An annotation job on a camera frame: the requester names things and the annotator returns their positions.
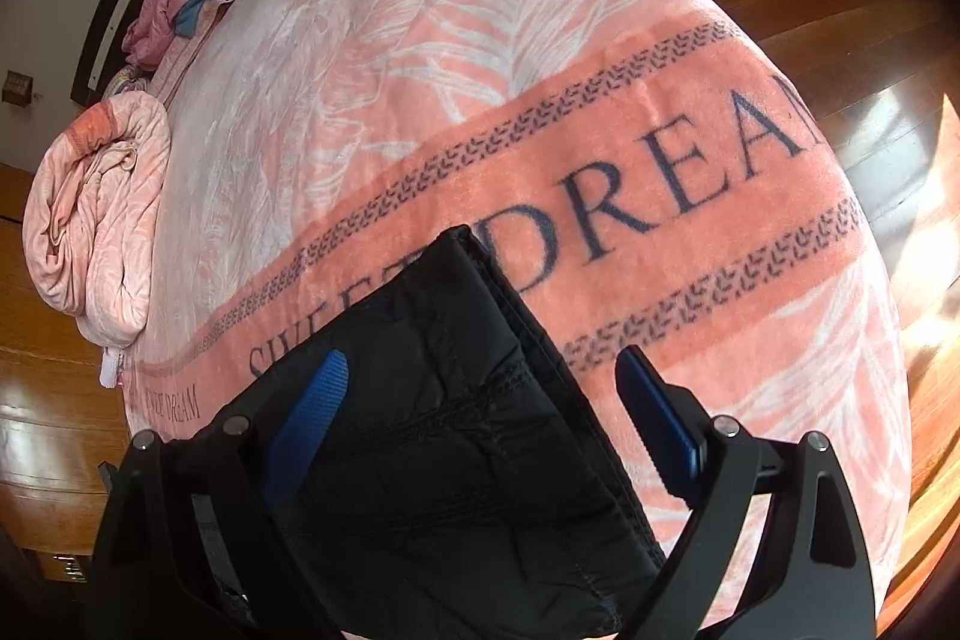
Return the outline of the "black quilted pants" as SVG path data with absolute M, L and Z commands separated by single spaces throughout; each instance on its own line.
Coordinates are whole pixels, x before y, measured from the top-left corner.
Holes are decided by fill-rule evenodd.
M 263 498 L 270 443 L 331 351 L 347 396 L 290 502 Z M 618 632 L 664 556 L 555 344 L 467 227 L 278 359 L 172 443 L 251 596 L 293 590 L 363 638 Z

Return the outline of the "white pink folded towel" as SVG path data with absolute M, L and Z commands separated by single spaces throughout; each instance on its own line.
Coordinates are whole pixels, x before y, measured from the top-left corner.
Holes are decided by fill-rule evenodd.
M 124 349 L 105 347 L 101 353 L 101 367 L 99 367 L 99 385 L 107 390 L 122 385 L 124 373 Z

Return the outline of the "wooden wardrobe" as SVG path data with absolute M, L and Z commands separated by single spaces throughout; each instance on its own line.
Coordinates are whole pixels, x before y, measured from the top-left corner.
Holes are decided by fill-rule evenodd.
M 31 175 L 2 167 L 2 525 L 21 548 L 86 555 L 106 503 L 98 474 L 128 434 L 99 354 L 34 291 L 21 247 Z

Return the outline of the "pink sweet dream bedspread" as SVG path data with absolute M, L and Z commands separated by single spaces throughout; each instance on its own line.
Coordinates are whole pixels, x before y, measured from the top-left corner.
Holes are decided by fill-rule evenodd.
M 627 344 L 757 434 L 827 432 L 889 586 L 911 445 L 887 269 L 814 114 L 713 0 L 210 2 L 151 89 L 171 154 L 132 427 L 194 434 L 465 224 L 665 542 L 685 513 L 615 396 Z

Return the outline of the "pink crumpled garment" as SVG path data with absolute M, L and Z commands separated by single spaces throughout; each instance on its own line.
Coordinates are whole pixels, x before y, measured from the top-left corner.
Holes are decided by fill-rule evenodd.
M 174 21 L 187 0 L 143 0 L 124 39 L 127 63 L 142 71 L 155 71 L 174 39 Z

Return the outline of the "brown wall ornament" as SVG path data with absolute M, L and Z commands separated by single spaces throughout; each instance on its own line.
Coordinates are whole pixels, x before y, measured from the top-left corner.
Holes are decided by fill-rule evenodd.
M 29 74 L 8 70 L 2 85 L 2 101 L 14 107 L 28 107 L 34 97 L 34 80 Z

